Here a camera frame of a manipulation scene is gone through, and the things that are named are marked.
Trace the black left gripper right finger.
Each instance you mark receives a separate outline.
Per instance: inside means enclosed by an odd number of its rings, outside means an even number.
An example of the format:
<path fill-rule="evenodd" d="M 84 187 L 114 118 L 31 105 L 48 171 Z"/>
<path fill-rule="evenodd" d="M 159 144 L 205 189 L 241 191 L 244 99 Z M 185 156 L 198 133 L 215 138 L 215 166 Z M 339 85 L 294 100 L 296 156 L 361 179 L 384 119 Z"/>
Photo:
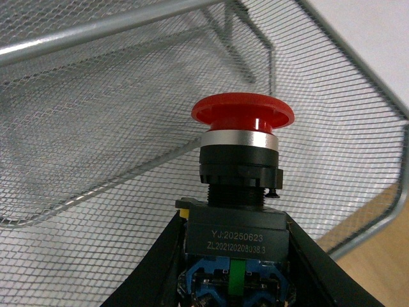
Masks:
<path fill-rule="evenodd" d="M 294 220 L 287 221 L 287 229 L 295 306 L 383 305 L 346 274 Z"/>

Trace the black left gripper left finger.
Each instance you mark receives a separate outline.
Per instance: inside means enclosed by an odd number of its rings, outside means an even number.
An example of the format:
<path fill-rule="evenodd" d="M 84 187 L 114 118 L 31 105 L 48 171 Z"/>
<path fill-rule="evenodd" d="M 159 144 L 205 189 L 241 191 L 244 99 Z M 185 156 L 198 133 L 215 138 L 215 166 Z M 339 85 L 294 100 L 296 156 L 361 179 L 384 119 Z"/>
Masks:
<path fill-rule="evenodd" d="M 102 306 L 178 306 L 184 224 L 175 213 L 138 266 Z"/>

